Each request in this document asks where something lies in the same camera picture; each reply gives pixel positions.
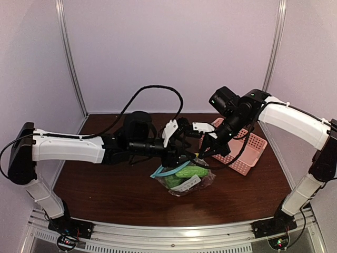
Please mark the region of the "clear zip top bag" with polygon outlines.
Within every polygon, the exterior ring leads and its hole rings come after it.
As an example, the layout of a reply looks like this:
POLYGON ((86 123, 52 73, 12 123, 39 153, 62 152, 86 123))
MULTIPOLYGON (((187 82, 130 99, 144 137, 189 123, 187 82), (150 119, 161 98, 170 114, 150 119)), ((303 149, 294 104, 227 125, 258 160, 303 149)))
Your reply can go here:
POLYGON ((188 160, 174 168, 159 166, 150 177, 157 180, 171 195, 181 197, 210 186, 216 177, 210 169, 196 163, 208 166, 204 160, 196 157, 194 162, 188 160))

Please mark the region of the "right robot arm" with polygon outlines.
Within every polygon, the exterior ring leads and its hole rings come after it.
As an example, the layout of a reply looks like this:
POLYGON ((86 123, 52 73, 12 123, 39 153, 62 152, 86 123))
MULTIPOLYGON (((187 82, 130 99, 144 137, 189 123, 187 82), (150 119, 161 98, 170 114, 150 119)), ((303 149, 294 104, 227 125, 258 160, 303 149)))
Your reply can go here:
POLYGON ((193 123, 192 128, 204 135, 199 157, 216 154, 227 155, 228 143, 246 126, 257 122, 276 126, 306 141, 316 149, 307 174, 280 203, 273 218, 257 221, 253 227, 258 232, 272 230, 282 232, 293 221, 294 215, 336 174, 336 120, 317 118, 271 94, 253 89, 244 96, 238 96, 224 86, 209 99, 220 115, 221 125, 193 123))

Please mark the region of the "dark red grape bunch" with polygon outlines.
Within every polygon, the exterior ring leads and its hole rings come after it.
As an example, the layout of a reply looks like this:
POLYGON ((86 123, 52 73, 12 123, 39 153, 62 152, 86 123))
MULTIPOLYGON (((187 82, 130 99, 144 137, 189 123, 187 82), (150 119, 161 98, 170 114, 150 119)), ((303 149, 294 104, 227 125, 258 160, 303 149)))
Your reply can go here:
POLYGON ((210 186, 213 183, 214 179, 215 179, 215 175, 211 173, 211 174, 209 174, 205 177, 202 177, 201 182, 197 186, 200 189, 204 189, 204 188, 210 186))

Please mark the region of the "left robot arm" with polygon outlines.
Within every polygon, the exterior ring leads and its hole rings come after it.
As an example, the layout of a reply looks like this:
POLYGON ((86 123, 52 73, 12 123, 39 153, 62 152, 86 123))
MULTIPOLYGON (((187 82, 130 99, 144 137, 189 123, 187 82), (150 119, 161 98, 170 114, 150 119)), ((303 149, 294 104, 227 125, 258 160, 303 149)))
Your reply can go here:
POLYGON ((123 125, 113 134, 68 135, 36 129, 32 122, 23 125, 17 139, 11 144, 7 176, 24 186, 30 196, 46 212, 51 224, 64 234, 71 234, 76 223, 71 219, 67 204, 59 198, 35 171, 38 161, 85 161, 113 165, 131 163, 135 156, 160 158, 164 166, 176 165, 180 153, 174 143, 178 122, 170 120, 162 136, 155 134, 151 116, 143 111, 127 115, 123 125))

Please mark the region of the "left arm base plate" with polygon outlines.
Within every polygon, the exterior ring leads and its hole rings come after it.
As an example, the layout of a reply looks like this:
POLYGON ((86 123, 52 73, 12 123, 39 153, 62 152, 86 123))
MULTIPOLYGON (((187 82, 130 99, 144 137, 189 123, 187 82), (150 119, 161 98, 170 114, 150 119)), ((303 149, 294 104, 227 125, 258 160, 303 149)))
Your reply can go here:
POLYGON ((94 224, 89 221, 73 219, 67 215, 52 219, 46 216, 49 224, 48 229, 75 239, 91 239, 94 224))

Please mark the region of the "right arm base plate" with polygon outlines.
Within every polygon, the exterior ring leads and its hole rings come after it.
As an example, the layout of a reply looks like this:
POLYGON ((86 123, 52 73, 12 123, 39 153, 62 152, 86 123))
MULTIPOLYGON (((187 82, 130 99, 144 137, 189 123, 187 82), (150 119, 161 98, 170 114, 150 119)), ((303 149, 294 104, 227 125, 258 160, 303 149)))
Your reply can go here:
POLYGON ((255 238, 274 236, 297 228, 294 217, 273 217, 251 223, 255 238))

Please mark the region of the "green chayote squash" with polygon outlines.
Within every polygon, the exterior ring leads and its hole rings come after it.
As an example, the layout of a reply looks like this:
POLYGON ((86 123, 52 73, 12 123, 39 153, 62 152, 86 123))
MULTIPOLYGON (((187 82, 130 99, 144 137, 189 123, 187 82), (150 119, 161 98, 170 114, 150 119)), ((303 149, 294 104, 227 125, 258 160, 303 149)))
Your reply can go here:
POLYGON ((186 178, 179 178, 174 174, 165 177, 165 184, 169 189, 179 186, 185 181, 186 178))

